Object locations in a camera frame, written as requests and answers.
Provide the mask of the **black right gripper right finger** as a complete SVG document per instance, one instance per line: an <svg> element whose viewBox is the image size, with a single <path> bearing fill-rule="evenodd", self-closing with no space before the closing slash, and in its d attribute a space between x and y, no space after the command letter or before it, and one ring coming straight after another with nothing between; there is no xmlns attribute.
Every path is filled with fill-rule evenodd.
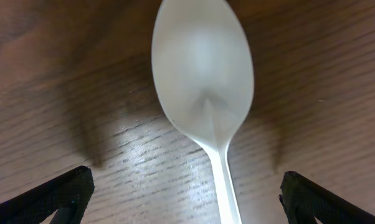
<svg viewBox="0 0 375 224"><path fill-rule="evenodd" d="M295 171L284 173L279 200L289 224L375 224L375 216Z"/></svg>

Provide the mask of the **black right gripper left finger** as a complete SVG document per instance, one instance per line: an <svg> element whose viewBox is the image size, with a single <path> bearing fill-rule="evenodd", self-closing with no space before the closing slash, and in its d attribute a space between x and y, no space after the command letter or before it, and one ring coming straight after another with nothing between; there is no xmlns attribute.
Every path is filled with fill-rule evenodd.
<svg viewBox="0 0 375 224"><path fill-rule="evenodd" d="M0 224L51 223L80 224L94 192L92 171L76 167L17 197L0 203Z"/></svg>

